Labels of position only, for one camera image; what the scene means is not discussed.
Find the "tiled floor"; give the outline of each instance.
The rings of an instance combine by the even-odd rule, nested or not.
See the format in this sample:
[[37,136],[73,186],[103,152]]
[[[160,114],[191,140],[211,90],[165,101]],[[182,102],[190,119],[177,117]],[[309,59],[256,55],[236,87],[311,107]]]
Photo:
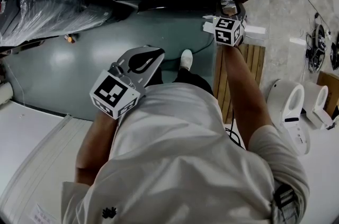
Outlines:
[[[311,0],[331,27],[335,40],[339,18],[333,13],[332,0]],[[261,89],[265,96],[279,78],[298,82],[316,81],[305,67],[306,46],[290,43],[289,38],[303,38],[312,30],[315,10],[307,0],[250,0],[245,4],[248,24],[267,29],[265,35],[248,34],[246,43],[266,46]],[[199,50],[211,41],[202,32],[205,21],[201,14],[163,14],[144,12],[127,20],[103,26],[81,34],[75,44],[63,38],[52,39],[44,45],[10,56],[6,61],[23,87],[25,101],[37,107],[70,113],[82,119],[93,119],[96,112],[88,93],[103,69],[126,50],[146,44],[165,49],[166,59],[179,57],[182,50]],[[333,72],[328,50],[322,70]],[[213,82],[215,45],[194,56],[192,71]],[[177,62],[167,62],[165,82],[175,78]],[[11,75],[15,98],[22,101],[19,85]]]

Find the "wooden pallet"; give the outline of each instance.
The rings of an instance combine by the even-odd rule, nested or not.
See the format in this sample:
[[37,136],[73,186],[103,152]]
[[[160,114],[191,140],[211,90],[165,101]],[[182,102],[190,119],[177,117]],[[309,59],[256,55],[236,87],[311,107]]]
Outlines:
[[[265,47],[242,44],[239,48],[249,70],[259,85],[264,66]],[[224,56],[222,55],[223,49],[223,46],[217,46],[217,62],[213,93],[218,99],[218,103],[222,112],[222,120],[225,124],[230,124],[232,122],[233,107],[229,87],[227,84],[225,61]]]

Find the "white t-shirt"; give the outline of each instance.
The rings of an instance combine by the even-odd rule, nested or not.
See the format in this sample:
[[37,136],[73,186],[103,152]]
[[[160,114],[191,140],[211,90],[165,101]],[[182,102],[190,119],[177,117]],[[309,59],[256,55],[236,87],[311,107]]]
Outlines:
[[[124,117],[94,184],[63,183],[63,223],[270,223],[275,180],[304,214],[305,172],[276,129],[258,129],[249,151],[226,134],[217,100],[182,83],[147,88]],[[116,208],[113,218],[103,210]]]

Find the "shoe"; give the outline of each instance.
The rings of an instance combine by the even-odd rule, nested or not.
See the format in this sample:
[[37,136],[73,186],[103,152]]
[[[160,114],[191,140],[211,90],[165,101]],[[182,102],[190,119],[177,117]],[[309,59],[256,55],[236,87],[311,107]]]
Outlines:
[[193,63],[193,54],[191,50],[189,49],[184,50],[181,55],[180,68],[185,68],[188,71],[190,71],[192,63]]

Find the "black pants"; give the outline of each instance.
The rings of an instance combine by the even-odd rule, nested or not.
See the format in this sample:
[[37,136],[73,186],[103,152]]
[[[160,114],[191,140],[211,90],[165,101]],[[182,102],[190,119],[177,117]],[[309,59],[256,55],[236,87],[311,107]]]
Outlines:
[[[213,95],[213,91],[209,83],[207,81],[200,77],[197,74],[193,74],[189,72],[187,69],[181,68],[178,72],[178,77],[174,81],[174,83],[187,83],[191,84],[194,86],[197,86],[199,88],[202,88],[203,90],[207,91],[208,93]],[[152,86],[152,85],[160,85],[163,84],[163,79],[162,79],[162,72],[161,69],[158,68],[155,74],[153,75],[152,79],[149,81],[147,86]]]

